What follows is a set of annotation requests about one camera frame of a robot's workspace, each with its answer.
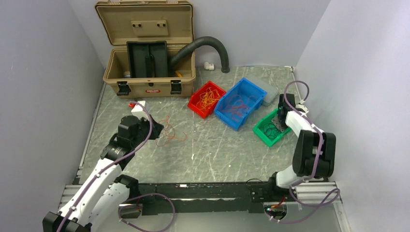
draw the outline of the cable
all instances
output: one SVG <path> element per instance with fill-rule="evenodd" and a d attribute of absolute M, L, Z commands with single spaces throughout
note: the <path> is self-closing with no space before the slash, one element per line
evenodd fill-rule
<path fill-rule="evenodd" d="M 282 220 L 284 217 L 286 216 L 286 214 L 285 215 L 283 215 L 281 218 L 279 218 L 278 220 Z"/>
<path fill-rule="evenodd" d="M 307 84 L 306 82 L 304 82 L 304 81 L 294 80 L 294 81 L 291 81 L 290 83 L 288 83 L 288 84 L 286 85 L 285 90 L 284 90 L 284 94 L 283 94 L 284 100 L 285 100 L 285 102 L 287 103 L 287 105 L 288 105 L 293 111 L 295 111 L 295 112 L 296 112 L 297 114 L 299 114 L 302 118 L 304 118 L 304 119 L 312 126 L 312 128 L 317 132 L 317 134 L 319 135 L 319 144 L 318 144 L 318 149 L 317 149 L 318 152 L 316 152 L 315 160 L 314 160 L 314 163 L 313 163 L 312 174 L 311 174 L 310 176 L 308 176 L 306 179 L 303 179 L 303 178 L 302 178 L 301 180 L 298 180 L 298 181 L 296 181 L 295 183 L 291 184 L 290 187 L 289 187 L 289 193 L 290 193 L 290 195 L 293 197 L 293 199 L 295 199 L 295 201 L 297 201 L 299 204 L 301 204 L 301 205 L 303 205 L 303 206 L 308 206 L 308 207 L 315 207 L 315 209 L 312 210 L 312 212 L 310 212 L 306 217 L 304 217 L 304 218 L 302 218 L 302 219 L 300 219 L 300 220 L 296 220 L 296 221 L 280 221 L 280 220 L 276 220 L 276 219 L 273 218 L 273 217 L 270 217 L 270 220 L 274 220 L 274 221 L 276 221 L 276 222 L 285 223 L 285 224 L 299 223 L 299 222 L 302 222 L 302 221 L 308 219 L 308 218 L 311 217 L 320 207 L 325 206 L 325 205 L 329 205 L 329 204 L 333 203 L 333 202 L 334 202 L 335 200 L 337 200 L 337 199 L 339 198 L 339 196 L 340 196 L 340 189 L 339 189 L 339 188 L 335 188 L 335 189 L 331 190 L 331 191 L 326 195 L 326 197 L 325 197 L 319 204 L 306 204 L 306 203 L 301 202 L 299 199 L 297 199 L 297 198 L 295 197 L 295 195 L 293 194 L 292 188 L 294 188 L 295 186 L 298 186 L 298 185 L 302 184 L 302 183 L 305 182 L 305 181 L 308 181 L 308 180 L 310 180 L 310 179 L 313 179 L 313 178 L 315 177 L 315 175 L 316 175 L 316 170 L 317 170 L 317 167 L 318 167 L 319 157 L 320 157 L 320 154 L 321 154 L 320 151 L 322 150 L 322 146 L 323 146 L 323 134 L 322 134 L 322 132 L 319 130 L 319 128 L 313 123 L 312 120 L 310 120 L 310 118 L 308 118 L 305 114 L 302 114 L 302 113 L 299 112 L 295 107 L 293 107 L 293 106 L 290 104 L 288 98 L 286 97 L 286 92 L 287 92 L 288 88 L 289 88 L 292 84 L 294 84 L 294 83 L 301 83 L 301 84 L 303 84 L 303 85 L 306 86 L 306 88 L 307 88 L 307 93 L 306 93 L 306 96 L 305 96 L 305 98 L 303 99 L 303 101 L 306 101 L 306 99 L 308 98 L 308 96 L 309 96 L 309 91 L 310 91 L 308 84 Z M 331 200 L 329 200 L 328 202 L 325 203 L 325 201 L 329 198 L 329 196 L 330 196 L 332 193 L 334 193 L 334 192 L 336 192 L 336 196 L 335 196 L 334 198 L 332 198 Z"/>
<path fill-rule="evenodd" d="M 260 179 L 258 179 L 258 178 L 252 178 L 252 179 L 249 179 L 249 180 L 247 180 L 246 182 L 245 182 L 245 186 L 246 186 L 246 188 L 248 189 L 248 190 L 250 190 L 250 186 L 248 185 L 248 183 L 249 183 L 249 181 L 251 181 L 251 180 L 258 180 L 259 182 L 262 182 L 263 183 L 263 181 L 262 180 L 260 180 Z"/>
<path fill-rule="evenodd" d="M 285 196 L 282 197 L 282 200 L 280 200 L 279 204 L 275 204 L 271 206 L 271 208 L 278 208 L 284 201 L 285 201 Z"/>
<path fill-rule="evenodd" d="M 131 226 L 131 227 L 133 227 L 133 228 L 135 228 L 135 229 L 137 229 L 137 230 L 139 230 L 139 231 L 142 231 L 142 232 L 164 232 L 164 231 L 166 231 L 166 230 L 172 225 L 172 223 L 174 222 L 174 219 L 175 219 L 175 206 L 174 206 L 174 204 L 172 203 L 171 199 L 169 199 L 167 196 L 165 196 L 165 195 L 163 195 L 163 194 L 160 194 L 160 193 L 149 193 L 149 194 L 144 194 L 144 195 L 141 195 L 141 196 L 138 196 L 138 197 L 134 197 L 134 198 L 128 199 L 126 202 L 133 201 L 133 200 L 136 200 L 136 199 L 141 199 L 141 198 L 143 198 L 143 197 L 151 196 L 151 195 L 161 196 L 161 197 L 163 197 L 164 199 L 166 199 L 166 200 L 171 204 L 171 207 L 172 207 L 172 218 L 171 218 L 171 221 L 168 223 L 168 225 L 167 225 L 164 229 L 159 230 L 159 231 L 147 231 L 147 230 L 144 230 L 144 229 L 142 229 L 142 228 L 139 228 L 138 226 L 136 226 L 136 225 L 134 225 L 134 224 L 132 224 L 132 223 L 127 222 L 126 220 L 124 220 L 124 219 L 121 217 L 121 210 L 122 210 L 123 208 L 127 208 L 126 206 L 125 206 L 125 207 L 122 207 L 122 208 L 120 208 L 120 209 L 118 210 L 118 218 L 119 218 L 119 220 L 122 221 L 122 222 L 124 222 L 125 224 L 127 224 L 127 225 L 129 225 L 129 226 Z"/>
<path fill-rule="evenodd" d="M 133 101 L 130 103 L 135 103 L 137 105 L 139 105 L 142 110 L 146 113 L 146 115 L 148 115 L 148 121 L 149 121 L 149 132 L 148 132 L 148 136 L 146 137 L 146 139 L 144 141 L 142 141 L 142 143 L 140 143 L 133 151 L 131 151 L 130 153 L 128 153 L 127 155 L 115 160 L 114 162 L 108 164 L 105 168 L 101 169 L 98 174 L 96 174 L 95 176 L 93 176 L 93 178 L 90 180 L 90 182 L 86 185 L 86 187 L 84 188 L 84 190 L 80 193 L 80 195 L 78 196 L 77 200 L 75 200 L 74 204 L 72 207 L 70 207 L 70 209 L 68 210 L 67 214 L 64 216 L 63 220 L 61 221 L 59 227 L 57 228 L 57 232 L 61 232 L 62 227 L 64 226 L 65 222 L 67 221 L 67 219 L 70 217 L 71 213 L 74 211 L 73 209 L 75 209 L 77 207 L 77 205 L 80 203 L 80 201 L 83 199 L 84 195 L 86 194 L 86 192 L 89 190 L 89 188 L 91 187 L 91 185 L 95 182 L 95 180 L 98 178 L 98 176 L 100 176 L 101 174 L 103 174 L 107 169 L 109 169 L 110 167 L 112 167 L 113 165 L 118 164 L 119 162 L 121 162 L 122 160 L 132 156 L 136 151 L 138 151 L 139 149 L 142 148 L 142 146 L 148 141 L 148 139 L 151 137 L 151 133 L 152 133 L 152 128 L 154 127 L 153 123 L 152 123 L 152 118 L 151 115 L 148 113 L 148 110 L 146 110 L 146 108 L 141 105 L 140 103 Z"/>

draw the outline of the yellow object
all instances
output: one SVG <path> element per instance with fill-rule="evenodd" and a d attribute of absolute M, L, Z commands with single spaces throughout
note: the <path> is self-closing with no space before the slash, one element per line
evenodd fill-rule
<path fill-rule="evenodd" d="M 178 72 L 178 71 L 175 71 L 175 74 L 176 74 L 178 77 L 182 77 L 182 74 L 181 74 L 180 72 Z"/>
<path fill-rule="evenodd" d="M 211 88 L 207 88 L 205 93 L 201 93 L 199 95 L 199 102 L 198 104 L 202 103 L 201 110 L 205 110 L 207 107 L 211 106 L 214 102 L 218 101 L 220 95 L 216 89 L 211 90 Z"/>

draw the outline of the blue bin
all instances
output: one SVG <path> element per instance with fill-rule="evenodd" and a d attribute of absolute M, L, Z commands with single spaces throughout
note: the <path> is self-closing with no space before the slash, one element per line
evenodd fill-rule
<path fill-rule="evenodd" d="M 246 78 L 242 78 L 231 90 L 221 97 L 214 114 L 235 131 L 249 115 L 261 106 L 267 92 Z"/>

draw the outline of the black hose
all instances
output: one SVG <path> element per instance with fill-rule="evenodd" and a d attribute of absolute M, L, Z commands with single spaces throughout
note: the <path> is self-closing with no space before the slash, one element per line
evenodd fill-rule
<path fill-rule="evenodd" d="M 197 38 L 183 47 L 175 56 L 171 58 L 171 60 L 169 61 L 169 68 L 173 69 L 184 57 L 191 54 L 198 47 L 204 45 L 208 45 L 216 49 L 216 51 L 219 53 L 220 63 L 222 65 L 221 71 L 223 73 L 229 73 L 230 69 L 228 52 L 226 52 L 225 47 L 218 39 L 211 36 Z"/>

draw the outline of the tan storage case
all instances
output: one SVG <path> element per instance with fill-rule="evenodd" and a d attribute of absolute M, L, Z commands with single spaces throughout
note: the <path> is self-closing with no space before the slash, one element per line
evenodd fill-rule
<path fill-rule="evenodd" d="M 176 76 L 174 73 L 169 73 L 171 77 L 166 78 L 124 77 L 130 72 L 128 41 L 166 41 L 168 57 L 192 42 L 192 5 L 188 1 L 100 1 L 95 9 L 110 43 L 115 46 L 103 79 L 120 98 L 190 97 L 193 94 L 194 52 L 174 68 L 182 77 L 173 77 Z"/>

